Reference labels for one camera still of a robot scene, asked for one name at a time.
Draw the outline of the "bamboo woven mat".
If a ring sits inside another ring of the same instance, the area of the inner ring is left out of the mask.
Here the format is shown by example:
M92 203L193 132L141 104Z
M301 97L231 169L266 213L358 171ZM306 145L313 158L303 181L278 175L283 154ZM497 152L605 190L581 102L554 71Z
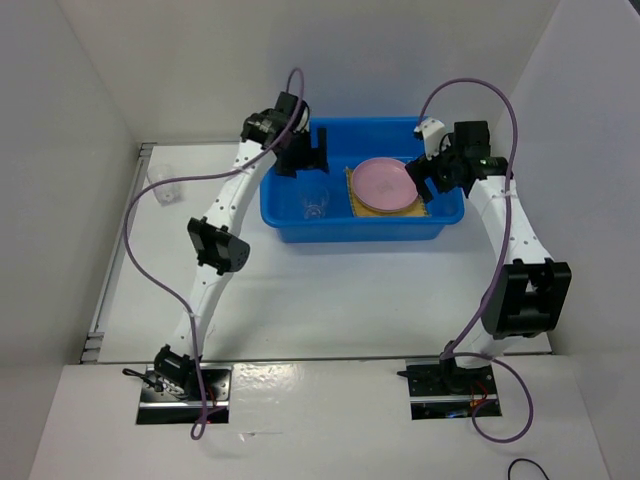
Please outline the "bamboo woven mat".
M347 193L355 217L428 217L429 213L405 170L392 157L374 157L346 167Z

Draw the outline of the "pink plastic plate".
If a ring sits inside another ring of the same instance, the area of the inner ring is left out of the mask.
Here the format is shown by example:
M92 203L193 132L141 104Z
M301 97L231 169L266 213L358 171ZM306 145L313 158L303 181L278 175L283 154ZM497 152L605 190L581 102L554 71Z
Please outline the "pink plastic plate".
M418 198L416 187L405 170L405 164L391 157L375 157L353 169L355 194L367 206L382 211L395 211Z

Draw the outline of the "clear plastic cup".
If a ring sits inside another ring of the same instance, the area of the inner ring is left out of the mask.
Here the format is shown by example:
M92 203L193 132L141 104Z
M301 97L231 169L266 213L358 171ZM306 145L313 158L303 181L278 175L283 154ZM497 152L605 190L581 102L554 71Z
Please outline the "clear plastic cup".
M322 184L305 184L299 188L302 216L305 220L322 219L329 205L329 190Z
M165 183L165 180L175 178L174 169L168 164L152 165L146 172L146 179L153 185L153 194L157 202L162 206L169 206L183 199L182 187L178 182Z

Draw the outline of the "beige bear plate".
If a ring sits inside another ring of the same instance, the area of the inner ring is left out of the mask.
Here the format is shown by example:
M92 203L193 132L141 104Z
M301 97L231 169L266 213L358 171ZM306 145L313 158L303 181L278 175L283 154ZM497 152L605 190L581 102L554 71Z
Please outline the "beige bear plate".
M352 213L355 217L421 217L425 215L425 210L423 207L418 205L418 200L414 200L408 206L395 211L376 210L367 206L355 194L352 179L353 170L347 168L345 170L345 174L347 178L349 201Z

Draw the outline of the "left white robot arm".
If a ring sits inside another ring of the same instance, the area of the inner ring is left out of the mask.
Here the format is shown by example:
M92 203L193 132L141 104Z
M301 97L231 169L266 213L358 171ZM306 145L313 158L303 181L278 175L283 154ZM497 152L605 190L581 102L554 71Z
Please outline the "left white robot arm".
M328 171L326 140L311 145L309 117L304 100L282 92L274 107L246 118L232 175L207 211L188 221L197 262L188 308L154 359L154 373L176 399L202 397L197 368L206 332L226 285L249 259L250 245L240 233L262 179L270 169L292 178L298 170Z

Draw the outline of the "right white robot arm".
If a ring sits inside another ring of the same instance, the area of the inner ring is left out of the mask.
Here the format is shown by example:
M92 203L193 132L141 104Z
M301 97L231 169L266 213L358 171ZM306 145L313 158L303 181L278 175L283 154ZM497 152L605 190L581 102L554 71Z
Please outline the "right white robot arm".
M406 166L422 200L463 191L480 215L496 255L496 270L478 312L449 342L437 380L449 393L470 389L491 359L522 339L556 328L572 279L569 265L553 259L524 211L513 177L513 159L491 153L484 121L420 121L415 137L424 152Z

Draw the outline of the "blue plastic bin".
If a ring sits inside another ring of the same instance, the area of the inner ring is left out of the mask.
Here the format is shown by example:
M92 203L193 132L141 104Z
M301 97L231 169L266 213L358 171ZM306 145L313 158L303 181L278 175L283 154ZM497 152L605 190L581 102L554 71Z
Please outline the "blue plastic bin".
M428 217L355 217L351 211L344 169L354 168L374 157L392 157L404 163L416 159L423 147L413 137L415 117L314 118L311 142L316 131L327 129L329 173L299 171L296 178L269 171L260 185L263 221L274 228L285 243L382 242L431 240L448 225L462 220L463 193L457 189L434 195L426 204ZM322 184L329 190L329 205L322 219L305 220L299 188Z

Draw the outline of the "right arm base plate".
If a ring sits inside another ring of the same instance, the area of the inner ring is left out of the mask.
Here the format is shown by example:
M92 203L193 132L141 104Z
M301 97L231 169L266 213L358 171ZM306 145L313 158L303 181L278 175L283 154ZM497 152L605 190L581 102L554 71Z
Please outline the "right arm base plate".
M454 360L407 362L396 375L407 382L413 420L499 417L497 386L490 366L459 368Z

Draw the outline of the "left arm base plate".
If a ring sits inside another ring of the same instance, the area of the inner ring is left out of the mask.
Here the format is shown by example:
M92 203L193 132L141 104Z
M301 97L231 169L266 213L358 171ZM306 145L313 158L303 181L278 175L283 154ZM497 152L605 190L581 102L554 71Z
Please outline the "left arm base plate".
M140 391L137 408L137 425L193 424L201 414L201 399L198 387L187 396L176 397L169 386L160 386L151 365L146 365L136 376L145 374L146 380ZM207 423L226 424L229 421L232 366L203 364L205 398L207 400Z

